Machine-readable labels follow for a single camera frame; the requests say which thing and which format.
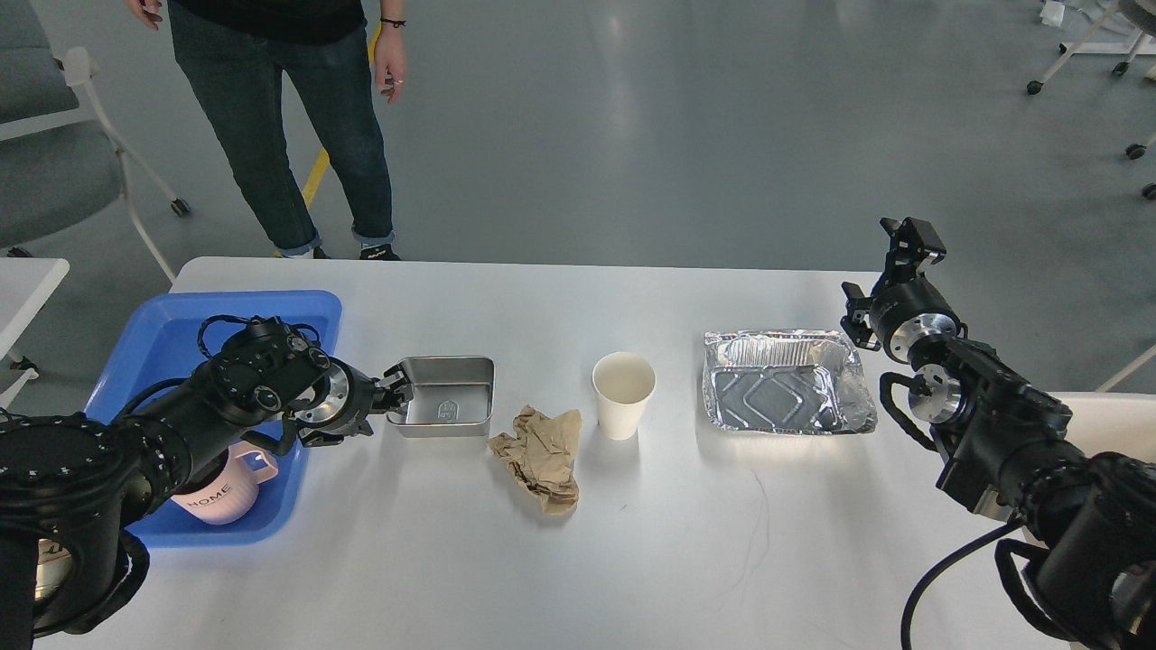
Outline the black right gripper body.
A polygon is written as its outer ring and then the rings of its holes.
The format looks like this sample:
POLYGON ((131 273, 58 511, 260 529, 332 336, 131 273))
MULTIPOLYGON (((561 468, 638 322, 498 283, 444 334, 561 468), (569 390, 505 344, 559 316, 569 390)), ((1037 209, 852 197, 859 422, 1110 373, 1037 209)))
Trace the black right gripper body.
POLYGON ((842 283, 846 297, 842 328, 858 348, 884 350, 901 365, 925 365, 932 347, 963 337, 963 322, 926 276, 876 285, 870 295, 842 283))

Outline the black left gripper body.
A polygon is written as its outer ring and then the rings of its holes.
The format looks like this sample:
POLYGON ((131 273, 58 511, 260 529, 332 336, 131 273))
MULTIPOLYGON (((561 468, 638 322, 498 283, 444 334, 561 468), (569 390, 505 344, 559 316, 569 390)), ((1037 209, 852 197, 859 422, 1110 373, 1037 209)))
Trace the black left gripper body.
POLYGON ((338 431, 354 424, 370 424, 368 418, 378 402, 378 382, 339 359, 331 359, 329 369, 314 383, 313 393, 307 408, 294 412, 296 436, 302 445, 303 428, 338 431))

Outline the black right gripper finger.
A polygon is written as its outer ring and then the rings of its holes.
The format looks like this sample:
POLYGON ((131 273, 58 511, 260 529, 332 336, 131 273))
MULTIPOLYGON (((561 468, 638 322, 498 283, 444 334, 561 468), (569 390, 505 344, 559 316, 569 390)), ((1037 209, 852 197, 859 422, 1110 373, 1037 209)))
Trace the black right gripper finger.
POLYGON ((912 283, 917 276, 924 276, 929 265, 946 258, 946 246, 936 228, 925 219, 881 217, 880 226, 890 239, 880 283, 912 283))

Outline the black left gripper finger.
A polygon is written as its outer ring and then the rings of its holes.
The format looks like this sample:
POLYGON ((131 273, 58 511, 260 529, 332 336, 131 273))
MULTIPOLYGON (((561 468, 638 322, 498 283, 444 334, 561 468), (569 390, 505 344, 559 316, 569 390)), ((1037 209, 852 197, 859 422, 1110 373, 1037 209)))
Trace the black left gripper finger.
POLYGON ((413 399, 413 383, 403 365, 392 365, 378 381, 378 411, 402 412, 413 399))
POLYGON ((338 431, 323 431, 323 429, 303 428, 303 446, 333 446, 342 444, 344 440, 351 440, 351 437, 372 435, 373 429, 371 424, 354 424, 354 427, 344 427, 338 431))

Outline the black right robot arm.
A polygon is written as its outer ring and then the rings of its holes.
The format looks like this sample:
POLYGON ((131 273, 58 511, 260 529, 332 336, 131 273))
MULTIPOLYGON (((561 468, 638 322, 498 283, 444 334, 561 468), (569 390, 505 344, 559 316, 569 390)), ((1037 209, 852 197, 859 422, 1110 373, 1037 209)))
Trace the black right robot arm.
POLYGON ((1070 408, 1033 387, 968 334, 929 283, 946 248, 924 219, 881 219, 890 244, 870 291, 844 283, 842 328, 911 375, 883 374, 883 409, 943 460, 938 489, 1001 522, 929 569, 901 614, 911 647, 914 608, 929 584, 994 544, 1011 605, 1046 636, 1089 649, 1153 648, 1153 461, 1087 456, 1066 440, 1070 408))

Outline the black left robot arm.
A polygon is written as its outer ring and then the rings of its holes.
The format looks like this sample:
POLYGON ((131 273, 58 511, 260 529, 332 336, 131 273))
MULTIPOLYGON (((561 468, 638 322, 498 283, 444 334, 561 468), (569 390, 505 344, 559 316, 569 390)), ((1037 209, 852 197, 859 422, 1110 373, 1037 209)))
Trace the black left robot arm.
POLYGON ((141 588, 148 551, 128 527, 236 441, 284 455, 371 431, 413 398, 401 365, 368 378, 307 326, 236 318, 239 331, 185 379, 144 387, 111 423, 3 413, 3 648, 83 634, 141 588))

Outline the person's left hand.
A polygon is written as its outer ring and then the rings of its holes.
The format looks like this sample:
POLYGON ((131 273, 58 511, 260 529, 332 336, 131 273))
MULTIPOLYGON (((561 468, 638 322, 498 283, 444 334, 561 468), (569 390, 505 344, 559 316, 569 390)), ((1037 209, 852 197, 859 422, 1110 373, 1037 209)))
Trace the person's left hand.
POLYGON ((390 106, 407 89, 408 60, 403 25, 381 22, 373 42, 373 86, 390 106))

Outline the person's right hand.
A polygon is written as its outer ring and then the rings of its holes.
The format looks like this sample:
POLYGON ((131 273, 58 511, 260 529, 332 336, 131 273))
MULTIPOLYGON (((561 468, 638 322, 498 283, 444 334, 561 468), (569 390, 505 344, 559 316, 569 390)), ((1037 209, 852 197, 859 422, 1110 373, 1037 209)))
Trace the person's right hand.
POLYGON ((160 24, 163 21, 162 9, 163 3, 160 0, 125 0, 124 5, 136 19, 140 24, 144 28, 151 30, 151 32, 158 32, 160 24))

